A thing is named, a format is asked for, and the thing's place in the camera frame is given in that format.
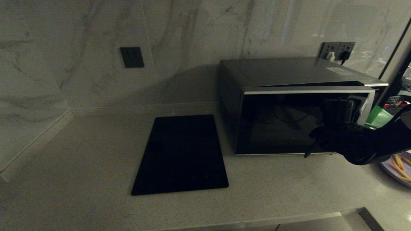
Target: green object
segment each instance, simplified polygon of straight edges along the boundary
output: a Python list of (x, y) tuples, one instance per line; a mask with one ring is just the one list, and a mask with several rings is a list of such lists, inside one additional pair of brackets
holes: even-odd
[(393, 116), (386, 110), (379, 106), (375, 106), (370, 112), (364, 127), (370, 129), (380, 128), (388, 123), (392, 118)]

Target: microwave top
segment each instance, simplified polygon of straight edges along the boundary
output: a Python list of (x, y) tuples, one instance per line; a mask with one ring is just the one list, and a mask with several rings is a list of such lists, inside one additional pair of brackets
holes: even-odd
[(388, 83), (318, 57), (222, 60), (241, 88), (353, 83), (369, 87)]

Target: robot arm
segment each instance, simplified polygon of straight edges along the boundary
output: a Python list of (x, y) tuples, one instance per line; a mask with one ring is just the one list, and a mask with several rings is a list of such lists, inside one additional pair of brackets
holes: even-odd
[[(323, 107), (324, 126), (314, 129), (309, 135), (315, 143), (307, 149), (305, 158), (318, 145), (328, 152), (343, 155), (350, 163), (364, 165), (383, 162), (393, 154), (411, 149), (411, 105), (376, 130), (349, 122), (347, 118), (351, 117), (347, 116), (346, 109), (350, 108), (350, 103), (338, 101), (331, 105)], [(334, 116), (336, 109), (343, 116)]]

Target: white countertop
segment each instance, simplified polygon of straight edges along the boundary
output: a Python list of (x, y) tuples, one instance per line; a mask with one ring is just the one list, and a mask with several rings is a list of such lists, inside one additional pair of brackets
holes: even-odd
[[(188, 111), (173, 115), (208, 114)], [(163, 230), (366, 207), (386, 230), (411, 229), (411, 189), (378, 165), (341, 155), (235, 156), (216, 116), (224, 189), (131, 196), (154, 118), (75, 118), (10, 183), (0, 185), (0, 229)]]

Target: wall socket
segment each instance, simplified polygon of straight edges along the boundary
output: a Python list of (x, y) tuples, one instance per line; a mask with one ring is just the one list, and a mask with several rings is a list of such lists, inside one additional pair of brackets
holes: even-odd
[(344, 51), (352, 53), (355, 44), (355, 42), (325, 42), (323, 43), (319, 57), (326, 59), (329, 52), (334, 52), (335, 61), (343, 60), (342, 53)]
[(126, 68), (144, 67), (140, 47), (120, 47), (120, 51)]

